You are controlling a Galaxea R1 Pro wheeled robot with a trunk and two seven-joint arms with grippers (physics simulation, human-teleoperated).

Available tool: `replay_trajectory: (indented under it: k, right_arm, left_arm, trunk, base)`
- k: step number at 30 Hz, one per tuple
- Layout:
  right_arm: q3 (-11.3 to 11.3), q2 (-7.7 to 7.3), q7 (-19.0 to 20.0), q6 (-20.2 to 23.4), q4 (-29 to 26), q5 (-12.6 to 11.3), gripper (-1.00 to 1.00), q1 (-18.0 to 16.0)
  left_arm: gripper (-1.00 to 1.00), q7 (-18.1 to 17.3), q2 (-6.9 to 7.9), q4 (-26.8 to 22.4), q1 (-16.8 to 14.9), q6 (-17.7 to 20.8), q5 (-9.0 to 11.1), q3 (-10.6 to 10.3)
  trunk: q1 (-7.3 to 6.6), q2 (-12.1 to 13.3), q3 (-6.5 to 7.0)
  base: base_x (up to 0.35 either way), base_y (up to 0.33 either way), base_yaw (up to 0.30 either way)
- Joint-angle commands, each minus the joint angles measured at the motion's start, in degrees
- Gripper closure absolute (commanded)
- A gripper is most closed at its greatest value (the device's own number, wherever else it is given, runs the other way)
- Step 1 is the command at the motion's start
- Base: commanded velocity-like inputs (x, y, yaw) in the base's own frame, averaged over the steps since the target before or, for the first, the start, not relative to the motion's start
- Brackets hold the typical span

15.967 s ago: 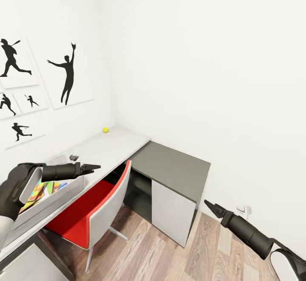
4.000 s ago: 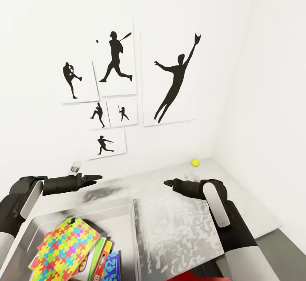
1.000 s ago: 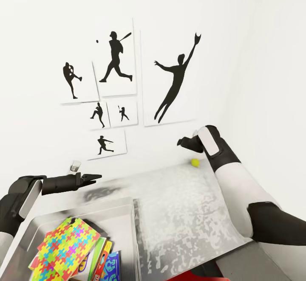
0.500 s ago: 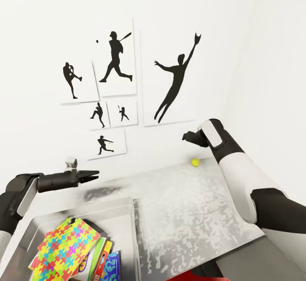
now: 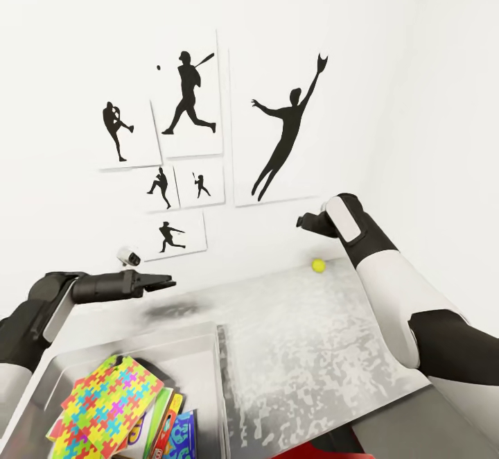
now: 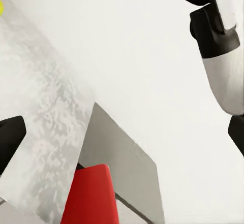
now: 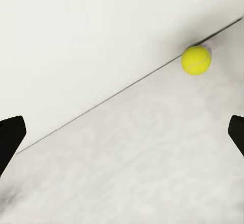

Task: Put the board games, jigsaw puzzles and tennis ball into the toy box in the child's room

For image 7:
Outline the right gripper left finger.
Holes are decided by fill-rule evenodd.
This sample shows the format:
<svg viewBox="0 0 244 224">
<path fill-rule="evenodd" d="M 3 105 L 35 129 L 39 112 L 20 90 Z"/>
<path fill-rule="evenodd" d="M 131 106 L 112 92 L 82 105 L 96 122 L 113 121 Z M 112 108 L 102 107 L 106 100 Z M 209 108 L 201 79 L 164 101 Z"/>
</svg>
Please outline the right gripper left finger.
<svg viewBox="0 0 244 224">
<path fill-rule="evenodd" d="M 26 136 L 23 116 L 0 121 L 0 176 Z"/>
</svg>

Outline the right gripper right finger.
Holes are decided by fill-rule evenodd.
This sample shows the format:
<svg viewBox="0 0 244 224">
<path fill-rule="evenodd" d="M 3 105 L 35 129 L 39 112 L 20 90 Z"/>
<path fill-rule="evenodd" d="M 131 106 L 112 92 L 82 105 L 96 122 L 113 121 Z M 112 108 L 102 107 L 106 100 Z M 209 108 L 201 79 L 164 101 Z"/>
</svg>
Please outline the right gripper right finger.
<svg viewBox="0 0 244 224">
<path fill-rule="evenodd" d="M 228 134 L 244 156 L 244 117 L 232 115 Z"/>
</svg>

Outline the tennis ball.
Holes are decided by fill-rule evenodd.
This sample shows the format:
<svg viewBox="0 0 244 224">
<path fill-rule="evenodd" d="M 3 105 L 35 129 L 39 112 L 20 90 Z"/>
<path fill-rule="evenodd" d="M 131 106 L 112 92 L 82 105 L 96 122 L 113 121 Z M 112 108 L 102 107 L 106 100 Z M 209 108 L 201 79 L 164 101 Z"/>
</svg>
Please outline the tennis ball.
<svg viewBox="0 0 244 224">
<path fill-rule="evenodd" d="M 192 76 L 205 73 L 209 69 L 210 64 L 210 52 L 202 46 L 190 47 L 181 56 L 183 70 Z"/>
</svg>

